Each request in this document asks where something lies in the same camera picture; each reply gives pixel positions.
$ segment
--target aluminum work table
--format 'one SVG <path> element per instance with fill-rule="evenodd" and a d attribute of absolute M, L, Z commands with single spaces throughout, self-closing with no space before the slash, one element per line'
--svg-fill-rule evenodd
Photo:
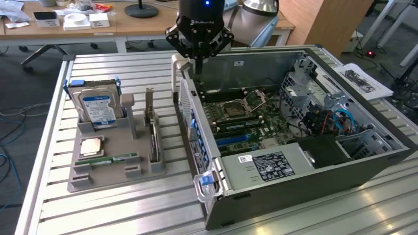
<path fill-rule="evenodd" d="M 340 64 L 324 49 L 307 47 L 331 67 Z M 416 234 L 416 154 L 357 188 L 206 231 L 172 103 L 172 54 L 78 55 L 62 61 L 15 235 Z M 134 112 L 144 109 L 145 88 L 153 88 L 168 172 L 154 179 L 69 193 L 77 112 L 61 83 L 63 79 L 105 79 L 114 75 L 121 80 L 121 92 L 133 93 Z M 384 100 L 372 105 L 418 143 L 418 129 L 408 119 Z"/>

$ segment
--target motherboard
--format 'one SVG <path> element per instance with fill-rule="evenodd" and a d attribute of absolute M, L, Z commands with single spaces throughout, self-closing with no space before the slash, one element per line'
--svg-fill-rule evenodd
<path fill-rule="evenodd" d="M 274 91 L 264 88 L 201 96 L 221 156 L 280 146 L 294 139 L 273 98 Z"/>

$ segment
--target green circuit board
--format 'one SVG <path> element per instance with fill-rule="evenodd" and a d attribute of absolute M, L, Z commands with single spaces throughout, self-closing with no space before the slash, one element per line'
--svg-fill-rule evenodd
<path fill-rule="evenodd" d="M 202 103 L 221 156 L 280 146 L 294 138 L 268 95 L 256 91 L 246 91 L 242 99 Z"/>

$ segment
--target robotic arm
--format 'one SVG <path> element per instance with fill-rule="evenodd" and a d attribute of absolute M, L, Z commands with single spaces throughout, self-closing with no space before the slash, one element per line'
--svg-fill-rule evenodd
<path fill-rule="evenodd" d="M 184 58 L 194 60 L 193 71 L 200 74 L 202 60 L 216 56 L 232 39 L 252 47 L 265 45 L 277 9 L 277 0 L 245 0 L 242 6 L 237 0 L 226 4 L 224 0 L 180 0 L 176 25 L 165 30 L 165 39 Z"/>

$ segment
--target gray parts tray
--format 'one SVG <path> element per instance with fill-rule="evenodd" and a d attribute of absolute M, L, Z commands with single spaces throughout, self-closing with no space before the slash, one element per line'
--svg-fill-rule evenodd
<path fill-rule="evenodd" d="M 144 115 L 133 116 L 133 120 L 136 139 L 132 138 L 128 118 L 116 120 L 117 127 L 96 131 L 89 128 L 89 122 L 78 123 L 66 186 L 69 192 L 156 177 L 166 173 L 160 146 L 157 115 L 152 120 L 156 133 L 153 145 L 158 155 L 158 161 L 154 162 L 149 160 L 152 154 L 152 126 L 145 124 Z M 81 141 L 91 138 L 101 141 L 97 154 L 79 156 Z"/>

